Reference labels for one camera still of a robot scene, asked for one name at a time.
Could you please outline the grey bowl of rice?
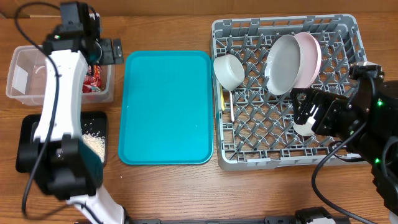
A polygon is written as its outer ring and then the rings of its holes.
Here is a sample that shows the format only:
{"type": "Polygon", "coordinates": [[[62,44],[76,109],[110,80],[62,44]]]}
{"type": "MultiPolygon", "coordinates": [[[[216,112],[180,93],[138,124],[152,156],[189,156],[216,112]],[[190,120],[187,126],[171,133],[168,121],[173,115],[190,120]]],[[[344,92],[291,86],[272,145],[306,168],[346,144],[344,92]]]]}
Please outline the grey bowl of rice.
{"type": "Polygon", "coordinates": [[[228,91],[233,91],[244,81],[243,66],[234,55],[215,58],[213,68],[217,80],[228,91]]]}

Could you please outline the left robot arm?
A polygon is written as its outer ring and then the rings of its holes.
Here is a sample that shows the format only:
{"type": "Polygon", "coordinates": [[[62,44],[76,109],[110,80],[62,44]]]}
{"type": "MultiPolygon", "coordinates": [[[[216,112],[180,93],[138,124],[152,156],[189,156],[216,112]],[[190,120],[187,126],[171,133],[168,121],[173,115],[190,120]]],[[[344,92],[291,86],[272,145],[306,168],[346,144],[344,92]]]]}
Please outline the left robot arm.
{"type": "Polygon", "coordinates": [[[104,186],[100,157],[81,133],[86,74],[95,65],[122,64],[121,41],[101,38],[100,18],[87,3],[63,2],[58,10],[61,23],[38,47],[47,69],[42,113],[32,140],[18,149],[16,169],[92,223],[129,223],[126,209],[104,186]]]}

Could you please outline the pink round plate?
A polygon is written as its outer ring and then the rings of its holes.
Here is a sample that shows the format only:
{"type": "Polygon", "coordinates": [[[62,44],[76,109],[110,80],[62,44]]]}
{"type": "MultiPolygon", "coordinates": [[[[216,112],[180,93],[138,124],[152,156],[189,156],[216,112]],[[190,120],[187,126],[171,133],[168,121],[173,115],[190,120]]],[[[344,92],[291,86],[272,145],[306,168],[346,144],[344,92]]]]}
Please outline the pink round plate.
{"type": "Polygon", "coordinates": [[[294,36],[300,46],[300,70],[294,88],[309,88],[320,71],[322,54],[318,40],[307,32],[294,36]]]}

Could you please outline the white paper cup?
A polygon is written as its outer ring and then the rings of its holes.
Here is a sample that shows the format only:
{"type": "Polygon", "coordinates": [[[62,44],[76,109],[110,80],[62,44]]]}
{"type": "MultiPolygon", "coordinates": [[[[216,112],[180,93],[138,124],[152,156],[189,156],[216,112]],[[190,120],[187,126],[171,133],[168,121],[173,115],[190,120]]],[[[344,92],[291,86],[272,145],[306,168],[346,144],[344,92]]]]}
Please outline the white paper cup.
{"type": "Polygon", "coordinates": [[[312,131],[313,124],[306,122],[305,124],[294,124],[293,129],[301,136],[312,136],[315,133],[312,131]]]}

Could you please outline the grey round plate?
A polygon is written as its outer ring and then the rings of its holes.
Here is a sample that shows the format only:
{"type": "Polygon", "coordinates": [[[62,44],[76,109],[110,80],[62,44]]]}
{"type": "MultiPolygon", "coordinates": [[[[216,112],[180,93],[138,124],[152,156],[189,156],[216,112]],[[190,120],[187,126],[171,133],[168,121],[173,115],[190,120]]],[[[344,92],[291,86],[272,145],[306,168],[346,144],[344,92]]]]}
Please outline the grey round plate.
{"type": "Polygon", "coordinates": [[[267,89],[273,95],[289,92],[302,72],[302,48],[292,35],[280,36],[272,45],[266,60],[267,89]]]}

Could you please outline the yellow plastic spoon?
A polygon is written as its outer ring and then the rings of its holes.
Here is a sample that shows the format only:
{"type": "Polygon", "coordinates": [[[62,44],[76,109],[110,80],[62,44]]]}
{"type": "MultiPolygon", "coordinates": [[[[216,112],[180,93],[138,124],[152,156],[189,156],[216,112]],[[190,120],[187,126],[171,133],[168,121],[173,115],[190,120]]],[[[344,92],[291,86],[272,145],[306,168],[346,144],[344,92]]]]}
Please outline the yellow plastic spoon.
{"type": "Polygon", "coordinates": [[[223,87],[222,86],[220,86],[220,101],[221,101],[221,110],[225,111],[225,102],[224,102],[223,87]]]}

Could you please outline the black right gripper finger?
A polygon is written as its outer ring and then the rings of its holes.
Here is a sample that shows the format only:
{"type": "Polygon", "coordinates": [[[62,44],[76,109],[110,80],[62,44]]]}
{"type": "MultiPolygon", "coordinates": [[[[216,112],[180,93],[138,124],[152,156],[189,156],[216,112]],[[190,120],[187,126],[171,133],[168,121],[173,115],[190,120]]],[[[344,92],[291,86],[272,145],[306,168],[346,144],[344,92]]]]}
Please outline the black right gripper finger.
{"type": "Polygon", "coordinates": [[[295,124],[305,124],[310,117],[318,121],[320,119],[320,104],[309,103],[293,103],[294,122],[295,124]]]}
{"type": "Polygon", "coordinates": [[[290,92],[294,108],[319,106],[326,101],[329,95],[329,93],[316,88],[293,88],[290,92]]]}

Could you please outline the red candy wrapper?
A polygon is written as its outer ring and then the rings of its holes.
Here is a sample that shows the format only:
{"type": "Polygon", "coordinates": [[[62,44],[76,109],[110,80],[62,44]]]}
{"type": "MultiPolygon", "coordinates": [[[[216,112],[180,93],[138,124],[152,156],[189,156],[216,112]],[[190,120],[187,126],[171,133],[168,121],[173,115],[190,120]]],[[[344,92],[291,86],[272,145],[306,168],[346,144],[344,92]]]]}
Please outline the red candy wrapper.
{"type": "Polygon", "coordinates": [[[88,73],[83,81],[83,93],[101,92],[101,73],[102,69],[99,65],[90,65],[88,67],[88,73]]]}

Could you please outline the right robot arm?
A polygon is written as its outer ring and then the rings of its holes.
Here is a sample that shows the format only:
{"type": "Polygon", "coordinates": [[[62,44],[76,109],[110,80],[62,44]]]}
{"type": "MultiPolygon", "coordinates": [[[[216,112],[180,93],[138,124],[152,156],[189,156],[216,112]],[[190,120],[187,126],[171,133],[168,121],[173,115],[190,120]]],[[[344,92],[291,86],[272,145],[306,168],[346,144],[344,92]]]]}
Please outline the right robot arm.
{"type": "Polygon", "coordinates": [[[358,82],[351,97],[314,88],[293,88],[290,92],[297,133],[338,138],[313,172],[313,190],[329,207],[368,222],[326,199],[316,187],[320,168],[344,147],[372,166],[376,191],[389,210],[391,223],[397,223],[397,81],[384,81],[381,65],[368,61],[351,64],[349,78],[358,82]]]}

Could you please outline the pink plastic fork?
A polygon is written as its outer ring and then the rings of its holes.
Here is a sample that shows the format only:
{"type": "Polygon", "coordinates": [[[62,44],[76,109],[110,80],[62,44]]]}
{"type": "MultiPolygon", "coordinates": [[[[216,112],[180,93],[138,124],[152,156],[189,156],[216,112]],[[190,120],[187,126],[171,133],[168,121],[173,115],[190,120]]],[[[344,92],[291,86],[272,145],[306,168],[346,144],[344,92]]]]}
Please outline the pink plastic fork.
{"type": "Polygon", "coordinates": [[[232,123],[235,121],[234,118],[234,105],[233,105],[233,92],[229,90],[229,103],[230,103],[230,113],[232,123]]]}

